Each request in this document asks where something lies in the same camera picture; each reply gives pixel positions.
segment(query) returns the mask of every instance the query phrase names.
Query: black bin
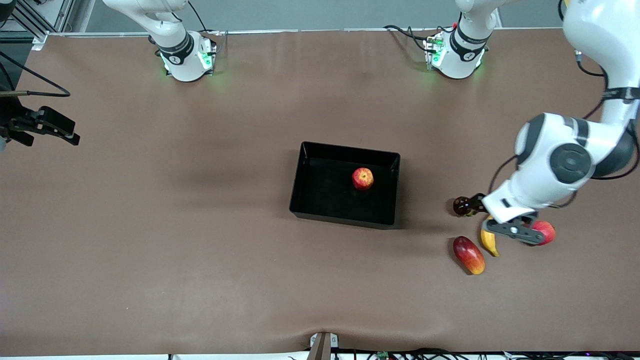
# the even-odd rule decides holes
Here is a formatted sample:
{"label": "black bin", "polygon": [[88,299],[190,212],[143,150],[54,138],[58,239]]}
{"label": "black bin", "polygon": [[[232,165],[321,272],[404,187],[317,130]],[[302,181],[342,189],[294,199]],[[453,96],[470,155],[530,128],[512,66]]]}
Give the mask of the black bin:
{"label": "black bin", "polygon": [[[360,167],[373,173],[368,190],[356,190],[351,182]],[[392,229],[399,173],[395,152],[303,142],[289,210],[299,218]]]}

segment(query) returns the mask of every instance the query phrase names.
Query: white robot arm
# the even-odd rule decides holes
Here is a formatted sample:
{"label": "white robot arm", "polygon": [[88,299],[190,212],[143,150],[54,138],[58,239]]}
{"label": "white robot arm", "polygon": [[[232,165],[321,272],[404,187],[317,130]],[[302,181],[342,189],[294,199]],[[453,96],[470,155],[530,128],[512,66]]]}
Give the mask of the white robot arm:
{"label": "white robot arm", "polygon": [[194,81],[213,71],[215,48],[196,31],[186,31],[174,12],[187,0],[103,0],[147,30],[167,71],[179,81]]}
{"label": "white robot arm", "polygon": [[487,220],[485,229],[537,243],[521,231],[535,220],[538,209],[571,195],[591,178],[621,170],[630,161],[637,149],[634,122],[640,99],[638,4],[637,0],[574,0],[564,17],[569,43],[594,59],[607,75],[601,121],[550,113],[534,117],[516,138],[517,171],[489,195],[478,194],[454,207],[462,213],[487,211],[494,220]]}
{"label": "white robot arm", "polygon": [[460,19],[455,28],[438,33],[427,43],[427,64],[442,74],[462,79],[471,75],[484,54],[484,47],[497,24],[495,10],[518,0],[456,0]]}

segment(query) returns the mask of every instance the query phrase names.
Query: brown table surface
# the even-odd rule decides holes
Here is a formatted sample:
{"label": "brown table surface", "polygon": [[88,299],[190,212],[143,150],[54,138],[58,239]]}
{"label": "brown table surface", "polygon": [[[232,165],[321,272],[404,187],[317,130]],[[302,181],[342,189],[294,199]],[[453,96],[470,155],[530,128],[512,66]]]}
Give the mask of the brown table surface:
{"label": "brown table surface", "polygon": [[[391,33],[234,35],[214,76],[179,83],[146,38],[50,37],[28,66],[72,97],[23,103],[82,140],[2,154],[0,354],[285,352],[317,331],[343,348],[639,349],[635,174],[543,211],[550,245],[499,238],[480,276],[452,258],[482,219],[445,203],[486,191],[526,120],[583,116],[602,88],[560,30],[491,45],[455,81]],[[289,213],[302,141],[399,152],[402,229]]]}

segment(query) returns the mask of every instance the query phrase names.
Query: red apple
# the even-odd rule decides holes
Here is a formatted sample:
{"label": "red apple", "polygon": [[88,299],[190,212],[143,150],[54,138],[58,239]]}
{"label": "red apple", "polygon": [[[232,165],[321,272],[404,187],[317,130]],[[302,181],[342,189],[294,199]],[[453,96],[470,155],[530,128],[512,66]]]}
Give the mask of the red apple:
{"label": "red apple", "polygon": [[368,190],[373,185],[373,174],[368,168],[357,168],[351,175],[351,180],[356,189]]}
{"label": "red apple", "polygon": [[541,243],[538,244],[538,246],[546,245],[554,241],[554,239],[556,238],[555,227],[553,227],[553,225],[551,225],[546,221],[536,221],[535,223],[533,223],[533,226],[531,227],[531,229],[537,230],[541,232],[542,235],[544,235],[544,239],[542,240]]}
{"label": "red apple", "polygon": [[453,252],[471,272],[479,275],[484,271],[484,256],[469,238],[459,236],[453,241]]}

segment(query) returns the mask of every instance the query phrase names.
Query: banana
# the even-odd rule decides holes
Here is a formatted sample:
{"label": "banana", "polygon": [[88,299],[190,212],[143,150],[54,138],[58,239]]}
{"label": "banana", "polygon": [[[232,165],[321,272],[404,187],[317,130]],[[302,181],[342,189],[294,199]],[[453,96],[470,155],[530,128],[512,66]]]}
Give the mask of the banana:
{"label": "banana", "polygon": [[[489,215],[487,220],[491,220],[493,217]],[[498,257],[500,253],[498,249],[495,248],[495,234],[490,233],[484,229],[480,229],[480,240],[482,241],[482,245],[484,248],[491,253],[491,255]]]}

